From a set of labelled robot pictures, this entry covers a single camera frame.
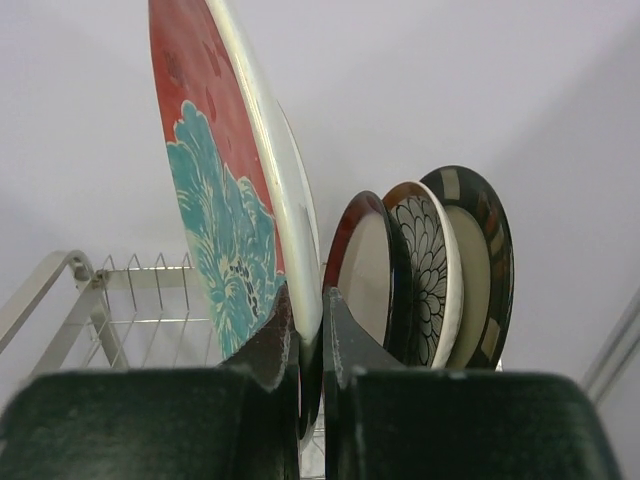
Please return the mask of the red plate with teal flower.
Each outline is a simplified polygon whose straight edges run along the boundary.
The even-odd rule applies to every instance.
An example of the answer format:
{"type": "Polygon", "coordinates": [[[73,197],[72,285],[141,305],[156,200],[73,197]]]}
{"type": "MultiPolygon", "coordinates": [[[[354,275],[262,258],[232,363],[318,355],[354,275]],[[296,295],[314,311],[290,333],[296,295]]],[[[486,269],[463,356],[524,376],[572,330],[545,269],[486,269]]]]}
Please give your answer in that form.
{"type": "Polygon", "coordinates": [[[318,227],[291,128],[233,5],[152,1],[153,74],[189,251],[220,352],[286,287],[311,355],[322,315],[318,227]]]}

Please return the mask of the dark red rimmed plate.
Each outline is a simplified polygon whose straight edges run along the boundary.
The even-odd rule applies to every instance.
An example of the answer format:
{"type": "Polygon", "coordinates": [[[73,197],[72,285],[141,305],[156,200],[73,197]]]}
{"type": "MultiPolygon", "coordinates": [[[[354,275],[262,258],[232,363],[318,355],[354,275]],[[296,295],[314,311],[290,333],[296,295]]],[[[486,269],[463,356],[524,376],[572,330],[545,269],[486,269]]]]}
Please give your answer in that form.
{"type": "Polygon", "coordinates": [[[359,192],[344,210],[323,286],[338,288],[360,327],[396,360],[408,362],[412,267],[398,222],[374,192],[359,192]]]}

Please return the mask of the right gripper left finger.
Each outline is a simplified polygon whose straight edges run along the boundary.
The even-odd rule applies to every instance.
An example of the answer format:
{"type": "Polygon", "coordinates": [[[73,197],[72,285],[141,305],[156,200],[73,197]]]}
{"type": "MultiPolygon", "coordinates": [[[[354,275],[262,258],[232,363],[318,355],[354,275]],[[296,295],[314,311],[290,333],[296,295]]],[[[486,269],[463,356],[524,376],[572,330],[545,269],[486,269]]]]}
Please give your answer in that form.
{"type": "Polygon", "coordinates": [[[216,367],[40,376],[1,417],[5,479],[296,479],[298,339],[281,287],[216,367]]]}

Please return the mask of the black rimmed beige plate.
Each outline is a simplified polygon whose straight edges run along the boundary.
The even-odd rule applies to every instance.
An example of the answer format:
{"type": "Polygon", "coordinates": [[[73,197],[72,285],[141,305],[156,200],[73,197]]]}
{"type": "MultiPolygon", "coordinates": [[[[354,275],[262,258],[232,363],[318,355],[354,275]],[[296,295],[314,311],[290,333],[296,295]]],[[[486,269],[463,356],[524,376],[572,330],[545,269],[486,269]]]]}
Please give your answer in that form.
{"type": "Polygon", "coordinates": [[[468,167],[439,167],[421,182],[443,205],[462,264],[463,312],[447,366],[494,370],[514,301],[515,260],[506,212],[493,186],[468,167]]]}

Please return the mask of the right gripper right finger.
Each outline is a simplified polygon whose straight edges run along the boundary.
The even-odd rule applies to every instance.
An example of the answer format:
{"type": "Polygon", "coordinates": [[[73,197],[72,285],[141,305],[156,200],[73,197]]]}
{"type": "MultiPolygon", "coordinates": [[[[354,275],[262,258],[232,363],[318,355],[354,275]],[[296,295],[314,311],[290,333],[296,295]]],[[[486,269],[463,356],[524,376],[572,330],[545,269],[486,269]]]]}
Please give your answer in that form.
{"type": "Polygon", "coordinates": [[[571,379],[407,367],[323,296],[330,479],[618,479],[596,410],[571,379]]]}

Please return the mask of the white petal pattern plate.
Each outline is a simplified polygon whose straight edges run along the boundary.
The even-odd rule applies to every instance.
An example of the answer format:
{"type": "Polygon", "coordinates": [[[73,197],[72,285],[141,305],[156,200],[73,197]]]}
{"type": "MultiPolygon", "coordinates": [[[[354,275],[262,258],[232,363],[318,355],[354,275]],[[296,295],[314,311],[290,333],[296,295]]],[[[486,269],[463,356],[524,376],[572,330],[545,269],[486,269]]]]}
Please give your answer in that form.
{"type": "Polygon", "coordinates": [[[383,198],[408,247],[414,286],[409,362],[446,366],[461,325],[464,282],[453,227],[443,205],[423,183],[405,181],[383,198]]]}

